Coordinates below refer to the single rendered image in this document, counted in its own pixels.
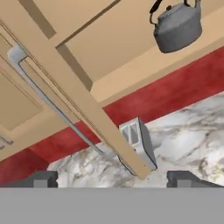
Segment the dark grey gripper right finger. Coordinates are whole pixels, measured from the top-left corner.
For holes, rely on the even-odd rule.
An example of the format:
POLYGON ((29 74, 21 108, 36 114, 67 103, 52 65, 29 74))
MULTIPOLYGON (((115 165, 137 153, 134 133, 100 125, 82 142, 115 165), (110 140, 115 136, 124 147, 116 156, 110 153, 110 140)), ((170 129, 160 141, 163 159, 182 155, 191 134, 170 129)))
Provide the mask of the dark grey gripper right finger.
POLYGON ((166 173, 168 188, 222 188, 222 185, 217 185, 209 181, 202 180, 192 174, 190 171, 168 171, 166 173))

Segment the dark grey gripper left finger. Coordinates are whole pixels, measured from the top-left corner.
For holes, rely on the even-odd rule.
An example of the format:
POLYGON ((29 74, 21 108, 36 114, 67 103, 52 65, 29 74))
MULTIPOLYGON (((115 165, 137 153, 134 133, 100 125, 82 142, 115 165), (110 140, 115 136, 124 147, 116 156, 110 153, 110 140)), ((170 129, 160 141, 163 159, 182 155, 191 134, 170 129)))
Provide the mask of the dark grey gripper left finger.
POLYGON ((1 184, 0 188, 22 187, 22 188, 57 188, 58 173, 56 171, 35 171, 28 178, 1 184))

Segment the tan cabinet door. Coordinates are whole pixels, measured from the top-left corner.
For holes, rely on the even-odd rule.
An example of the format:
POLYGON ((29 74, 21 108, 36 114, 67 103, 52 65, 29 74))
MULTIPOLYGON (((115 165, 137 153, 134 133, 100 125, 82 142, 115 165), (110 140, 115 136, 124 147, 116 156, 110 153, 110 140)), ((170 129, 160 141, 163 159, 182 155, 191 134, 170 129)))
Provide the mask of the tan cabinet door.
POLYGON ((14 142, 0 150, 0 161, 67 127, 14 70, 10 49, 0 33, 0 136, 14 142))
MULTIPOLYGON (((49 88, 140 179, 145 179, 151 172, 150 168, 134 152, 101 105, 88 92, 55 47, 50 45, 50 40, 38 28, 18 0, 0 0, 0 24, 42 71, 43 79, 49 88)), ((50 96, 48 97, 70 119, 67 112, 60 108, 50 96)))

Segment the grey metal kettle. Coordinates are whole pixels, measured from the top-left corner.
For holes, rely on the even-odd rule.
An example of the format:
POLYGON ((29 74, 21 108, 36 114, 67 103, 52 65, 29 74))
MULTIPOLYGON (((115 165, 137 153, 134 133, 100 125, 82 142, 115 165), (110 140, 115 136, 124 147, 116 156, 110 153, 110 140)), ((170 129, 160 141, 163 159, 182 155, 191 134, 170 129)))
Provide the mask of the grey metal kettle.
POLYGON ((153 22, 153 14, 163 0, 156 0, 150 8, 149 22, 154 25, 153 36, 161 53, 174 53, 196 41, 202 33, 201 0, 192 7, 187 0, 168 5, 153 22))

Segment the grey toaster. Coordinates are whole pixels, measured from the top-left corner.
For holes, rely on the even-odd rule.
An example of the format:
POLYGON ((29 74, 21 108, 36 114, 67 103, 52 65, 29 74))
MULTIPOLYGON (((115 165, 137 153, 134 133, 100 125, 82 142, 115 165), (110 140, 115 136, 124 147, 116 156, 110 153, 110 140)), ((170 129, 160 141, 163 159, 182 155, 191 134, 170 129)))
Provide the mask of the grey toaster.
POLYGON ((155 171, 158 166, 150 132, 141 118, 136 117, 121 124, 119 130, 134 149, 134 152, 146 163, 146 166, 155 171))

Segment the tan wall cabinet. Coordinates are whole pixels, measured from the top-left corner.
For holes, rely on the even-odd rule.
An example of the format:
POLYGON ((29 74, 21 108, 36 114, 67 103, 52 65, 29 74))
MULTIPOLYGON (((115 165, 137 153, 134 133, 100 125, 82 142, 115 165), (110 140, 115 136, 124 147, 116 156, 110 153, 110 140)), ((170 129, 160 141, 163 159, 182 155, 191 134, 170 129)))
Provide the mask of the tan wall cabinet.
POLYGON ((18 1, 103 104, 224 46, 224 0, 201 0, 201 37, 170 54, 159 51, 149 23, 155 0, 18 1))

